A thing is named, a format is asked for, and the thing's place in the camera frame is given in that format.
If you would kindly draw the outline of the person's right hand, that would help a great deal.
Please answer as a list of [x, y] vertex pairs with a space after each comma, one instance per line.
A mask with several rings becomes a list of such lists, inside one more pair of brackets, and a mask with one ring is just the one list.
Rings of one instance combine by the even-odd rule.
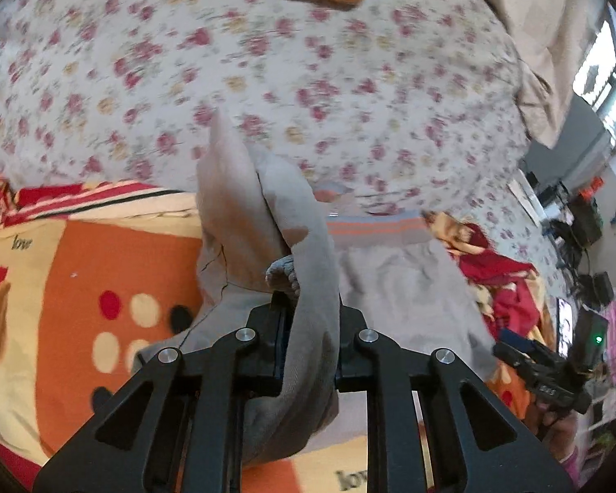
[[534, 434], [545, 430], [544, 444], [560, 463], [570, 463], [572, 456], [577, 454], [577, 426], [580, 414], [572, 411], [560, 416], [543, 402], [534, 401], [527, 407], [524, 424]]

